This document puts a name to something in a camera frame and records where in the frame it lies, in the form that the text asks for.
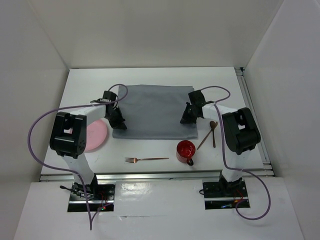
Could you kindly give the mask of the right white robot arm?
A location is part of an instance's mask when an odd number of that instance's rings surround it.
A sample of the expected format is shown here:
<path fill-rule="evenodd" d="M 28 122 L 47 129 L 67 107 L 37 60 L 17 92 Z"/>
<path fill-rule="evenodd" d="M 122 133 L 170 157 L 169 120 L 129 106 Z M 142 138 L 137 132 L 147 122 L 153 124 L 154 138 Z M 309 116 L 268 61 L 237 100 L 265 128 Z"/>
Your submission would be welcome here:
<path fill-rule="evenodd" d="M 247 107 L 235 109 L 206 101 L 200 90 L 190 92 L 188 97 L 181 124 L 195 124 L 198 118 L 219 122 L 223 168 L 216 189 L 230 196 L 240 188 L 246 161 L 261 141 L 252 112 Z"/>

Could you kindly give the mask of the grey cloth placemat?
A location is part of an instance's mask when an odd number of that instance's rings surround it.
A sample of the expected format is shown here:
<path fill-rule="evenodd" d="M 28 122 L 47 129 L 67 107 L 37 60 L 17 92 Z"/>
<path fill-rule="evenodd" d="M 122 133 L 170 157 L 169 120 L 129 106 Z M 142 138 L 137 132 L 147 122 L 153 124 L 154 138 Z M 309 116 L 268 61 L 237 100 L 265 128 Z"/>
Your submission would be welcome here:
<path fill-rule="evenodd" d="M 128 85 L 118 88 L 118 103 L 126 130 L 114 129 L 112 137 L 129 140 L 192 140 L 197 125 L 181 124 L 192 86 Z"/>

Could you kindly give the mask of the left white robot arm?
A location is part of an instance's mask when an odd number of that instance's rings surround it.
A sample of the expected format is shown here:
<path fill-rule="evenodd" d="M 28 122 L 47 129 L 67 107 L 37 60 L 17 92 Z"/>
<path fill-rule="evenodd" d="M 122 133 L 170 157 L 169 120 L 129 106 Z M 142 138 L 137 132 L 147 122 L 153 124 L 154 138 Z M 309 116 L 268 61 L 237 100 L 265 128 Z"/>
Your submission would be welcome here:
<path fill-rule="evenodd" d="M 102 98 L 92 105 L 73 112 L 60 111 L 56 114 L 50 136 L 50 148 L 66 162 L 74 177 L 75 189 L 88 200 L 99 193 L 96 174 L 89 167 L 84 154 L 87 146 L 87 126 L 105 118 L 116 130 L 126 130 L 125 119 L 117 106 L 118 95 L 105 91 Z"/>

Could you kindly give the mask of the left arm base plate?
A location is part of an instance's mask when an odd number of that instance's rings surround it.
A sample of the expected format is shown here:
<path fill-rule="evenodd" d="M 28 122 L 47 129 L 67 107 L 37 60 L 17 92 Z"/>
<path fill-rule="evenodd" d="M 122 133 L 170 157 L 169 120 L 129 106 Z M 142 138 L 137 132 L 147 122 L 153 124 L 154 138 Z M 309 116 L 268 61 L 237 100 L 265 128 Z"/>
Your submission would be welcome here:
<path fill-rule="evenodd" d="M 85 193 L 75 184 L 72 187 L 60 186 L 61 189 L 70 191 L 68 201 L 68 213 L 80 213 L 87 211 Z M 100 210 L 101 212 L 113 212 L 116 185 L 101 184 L 97 186 L 95 193 L 88 193 L 88 205 L 91 212 Z"/>

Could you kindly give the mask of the pink plate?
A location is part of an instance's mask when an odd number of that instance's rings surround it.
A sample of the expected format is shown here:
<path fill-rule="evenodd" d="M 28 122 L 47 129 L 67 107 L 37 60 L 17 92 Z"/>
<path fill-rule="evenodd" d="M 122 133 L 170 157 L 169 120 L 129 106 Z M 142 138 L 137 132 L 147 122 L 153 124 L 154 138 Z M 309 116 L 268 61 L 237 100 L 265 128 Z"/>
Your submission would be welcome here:
<path fill-rule="evenodd" d="M 108 127 L 102 120 L 96 120 L 86 128 L 86 146 L 85 152 L 93 151 L 99 148 L 107 139 Z"/>

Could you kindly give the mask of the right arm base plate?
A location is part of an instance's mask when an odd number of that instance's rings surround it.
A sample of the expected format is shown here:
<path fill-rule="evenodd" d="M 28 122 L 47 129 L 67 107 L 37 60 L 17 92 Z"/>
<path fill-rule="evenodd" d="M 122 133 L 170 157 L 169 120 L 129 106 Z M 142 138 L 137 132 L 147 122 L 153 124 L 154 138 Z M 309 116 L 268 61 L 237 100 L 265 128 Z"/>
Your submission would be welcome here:
<path fill-rule="evenodd" d="M 247 186 L 244 181 L 240 186 L 227 192 L 219 188 L 218 182 L 203 182 L 202 189 L 198 191 L 204 197 L 204 206 L 206 210 L 250 208 L 250 201 L 247 192 Z"/>

